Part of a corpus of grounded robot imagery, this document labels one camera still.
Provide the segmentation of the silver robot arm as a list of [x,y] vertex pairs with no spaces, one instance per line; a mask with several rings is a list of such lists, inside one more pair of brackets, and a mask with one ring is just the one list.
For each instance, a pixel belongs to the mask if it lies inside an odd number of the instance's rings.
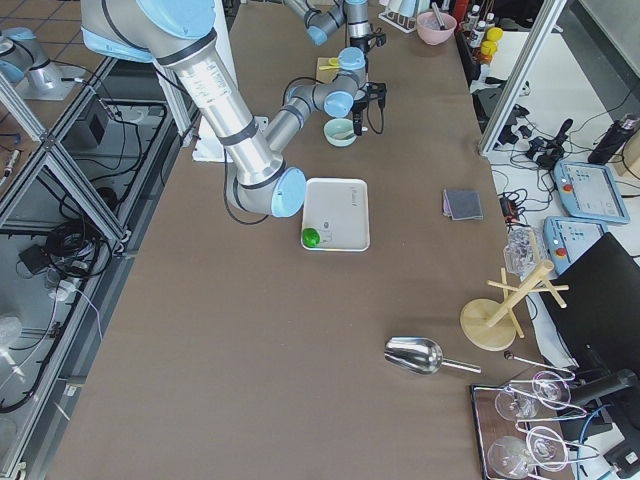
[[367,86],[365,41],[371,28],[365,1],[340,1],[326,12],[306,1],[288,7],[303,19],[317,45],[341,26],[350,45],[338,55],[334,79],[296,87],[261,131],[217,49],[212,1],[84,1],[81,31],[90,50],[118,59],[156,63],[173,71],[232,160],[226,199],[249,213],[291,217],[306,192],[303,172],[286,164],[282,151],[309,116],[323,111],[345,118]]
[[369,52],[373,33],[366,0],[336,1],[326,11],[315,8],[310,1],[284,0],[283,3],[303,21],[314,45],[325,44],[334,33],[345,27],[349,46],[360,49],[364,54]]

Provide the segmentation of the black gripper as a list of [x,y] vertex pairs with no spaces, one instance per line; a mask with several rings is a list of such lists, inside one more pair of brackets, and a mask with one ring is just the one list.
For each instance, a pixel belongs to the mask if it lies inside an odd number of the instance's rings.
[[352,105],[352,126],[356,136],[363,134],[363,115],[362,112],[368,107],[370,102],[369,86],[364,85],[360,88],[355,96]]
[[363,37],[350,37],[349,46],[360,49],[364,54],[367,54],[370,47],[371,36],[365,35]]

